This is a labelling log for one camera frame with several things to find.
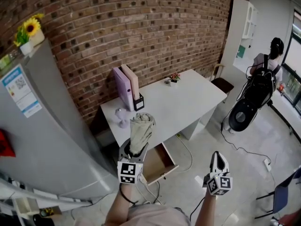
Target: crumpled towel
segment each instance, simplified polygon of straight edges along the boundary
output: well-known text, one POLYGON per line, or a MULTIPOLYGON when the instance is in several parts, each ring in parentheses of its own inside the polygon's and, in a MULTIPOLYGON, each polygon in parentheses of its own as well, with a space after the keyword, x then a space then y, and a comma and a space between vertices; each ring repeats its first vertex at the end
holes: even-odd
POLYGON ((154 125, 156 125, 155 119, 148 113, 137 113, 136 118, 131 119, 130 152, 133 155, 139 154, 147 144, 154 125))

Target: window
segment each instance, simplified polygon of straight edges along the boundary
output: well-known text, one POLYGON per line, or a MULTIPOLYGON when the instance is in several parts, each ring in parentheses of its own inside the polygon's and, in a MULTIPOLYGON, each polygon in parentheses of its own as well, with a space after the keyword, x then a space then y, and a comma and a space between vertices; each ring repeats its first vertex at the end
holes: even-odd
POLYGON ((301 114, 301 16, 296 12, 282 69, 284 96, 301 114))

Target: binder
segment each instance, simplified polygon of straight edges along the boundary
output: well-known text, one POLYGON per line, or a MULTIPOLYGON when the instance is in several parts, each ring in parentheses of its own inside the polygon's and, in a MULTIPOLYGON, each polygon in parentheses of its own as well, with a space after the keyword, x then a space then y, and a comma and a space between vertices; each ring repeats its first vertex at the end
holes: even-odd
POLYGON ((138 76, 127 66, 121 65, 122 72, 128 77, 131 81, 131 88, 134 100, 138 100, 139 96, 139 84, 138 84, 138 76))
POLYGON ((120 99, 129 111, 134 111, 131 82, 119 68, 113 68, 115 82, 120 99))

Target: flower pot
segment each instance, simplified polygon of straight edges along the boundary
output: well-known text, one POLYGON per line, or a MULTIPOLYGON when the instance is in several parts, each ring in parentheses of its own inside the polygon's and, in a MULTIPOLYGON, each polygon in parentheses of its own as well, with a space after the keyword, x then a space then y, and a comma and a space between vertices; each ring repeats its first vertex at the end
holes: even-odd
POLYGON ((171 87, 177 87, 178 86, 178 81, 177 80, 171 80, 170 83, 169 83, 169 85, 171 87))
POLYGON ((27 43, 21 45, 20 50, 21 50, 22 54, 28 55, 30 52, 33 51, 32 42, 28 41, 27 43))
POLYGON ((30 36, 29 40, 32 42, 32 46, 36 46, 40 43, 42 43, 45 39, 45 36, 43 34, 43 31, 41 29, 38 29, 35 35, 30 36))

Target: sticker on refrigerator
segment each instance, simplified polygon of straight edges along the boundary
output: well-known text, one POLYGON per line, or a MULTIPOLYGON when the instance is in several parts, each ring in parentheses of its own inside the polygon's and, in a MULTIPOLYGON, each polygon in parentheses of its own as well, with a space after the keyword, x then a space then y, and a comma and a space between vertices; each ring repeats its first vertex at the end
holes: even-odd
POLYGON ((1 81, 27 118, 42 109, 42 106, 29 88, 19 65, 2 78, 1 81))

